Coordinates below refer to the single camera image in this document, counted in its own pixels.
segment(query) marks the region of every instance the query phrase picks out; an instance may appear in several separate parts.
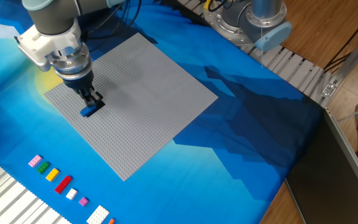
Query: wooden floor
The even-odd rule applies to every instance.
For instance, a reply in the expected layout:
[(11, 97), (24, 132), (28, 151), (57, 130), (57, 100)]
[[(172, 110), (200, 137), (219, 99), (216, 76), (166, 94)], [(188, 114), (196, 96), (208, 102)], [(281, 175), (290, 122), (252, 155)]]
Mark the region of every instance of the wooden floor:
[[(284, 47), (324, 67), (349, 40), (358, 28), (358, 0), (284, 0), (288, 8), (288, 20), (293, 32)], [(358, 44), (358, 33), (338, 55), (341, 57)], [(354, 112), (358, 104), (358, 66), (344, 80), (329, 108), (336, 119)], [(339, 123), (355, 151), (358, 150), (356, 122), (354, 118)], [(299, 214), (288, 188), (282, 185), (267, 210), (263, 224), (301, 224)]]
[(283, 0), (293, 31), (283, 46), (324, 67), (358, 28), (358, 0)]

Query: blue mat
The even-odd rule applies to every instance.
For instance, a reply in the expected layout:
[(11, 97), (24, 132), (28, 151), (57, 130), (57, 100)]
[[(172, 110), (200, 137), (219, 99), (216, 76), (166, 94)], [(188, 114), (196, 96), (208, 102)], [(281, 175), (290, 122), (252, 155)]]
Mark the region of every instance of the blue mat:
[[(133, 2), (129, 18), (135, 10)], [(83, 29), (98, 23), (93, 16), (80, 18)], [(32, 22), (19, 0), (0, 0), (0, 24), (23, 33)], [(323, 109), (210, 27), (159, 1), (145, 0), (133, 28), (95, 50), (93, 60), (136, 32), (218, 100), (123, 182), (44, 98), (61, 80), (0, 37), (0, 166), (72, 223), (85, 223), (98, 205), (110, 211), (105, 223), (258, 223)], [(27, 164), (36, 154), (51, 163), (42, 175)], [(60, 174), (49, 182), (54, 167)], [(66, 175), (73, 181), (58, 195), (53, 190)], [(74, 201), (65, 198), (70, 188), (78, 190)]]

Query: lego stud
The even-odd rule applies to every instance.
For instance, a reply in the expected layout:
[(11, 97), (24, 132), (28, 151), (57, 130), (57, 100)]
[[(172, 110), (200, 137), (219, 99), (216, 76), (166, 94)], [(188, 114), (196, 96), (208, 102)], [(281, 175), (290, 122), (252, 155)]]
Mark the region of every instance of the lego stud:
[(36, 167), (41, 161), (42, 161), (42, 157), (40, 157), (39, 155), (36, 155), (36, 156), (29, 162), (29, 165), (34, 168), (34, 167)]
[(56, 168), (53, 168), (53, 170), (50, 171), (50, 173), (48, 174), (46, 179), (52, 182), (58, 174), (59, 174), (59, 170), (57, 170)]
[(109, 213), (109, 211), (99, 205), (86, 222), (88, 224), (101, 224)]
[(44, 162), (43, 164), (41, 164), (40, 167), (38, 167), (37, 172), (43, 174), (45, 170), (48, 169), (49, 165), (50, 165), (49, 162)]
[(72, 180), (73, 178), (67, 175), (55, 188), (56, 193), (61, 194)]
[(67, 195), (66, 195), (66, 198), (70, 199), (70, 200), (73, 200), (74, 197), (77, 195), (77, 191), (75, 189), (71, 189)]
[(81, 198), (81, 200), (80, 200), (80, 204), (82, 205), (82, 206), (85, 206), (86, 204), (88, 203), (88, 199), (86, 199), (86, 198)]

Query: red lego brick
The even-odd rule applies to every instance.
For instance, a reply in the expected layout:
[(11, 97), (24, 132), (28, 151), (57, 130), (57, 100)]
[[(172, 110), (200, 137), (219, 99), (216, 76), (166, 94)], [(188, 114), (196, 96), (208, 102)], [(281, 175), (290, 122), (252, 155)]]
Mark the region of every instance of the red lego brick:
[(56, 193), (61, 194), (64, 189), (67, 187), (67, 185), (73, 180), (69, 175), (67, 175), (60, 184), (55, 188)]

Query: yellow cable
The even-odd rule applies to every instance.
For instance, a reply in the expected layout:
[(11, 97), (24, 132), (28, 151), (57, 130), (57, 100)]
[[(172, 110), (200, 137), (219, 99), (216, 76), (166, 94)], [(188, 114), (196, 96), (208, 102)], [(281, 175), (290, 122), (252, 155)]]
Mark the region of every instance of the yellow cable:
[(208, 9), (208, 5), (212, 0), (206, 0), (206, 2), (204, 3), (204, 9)]

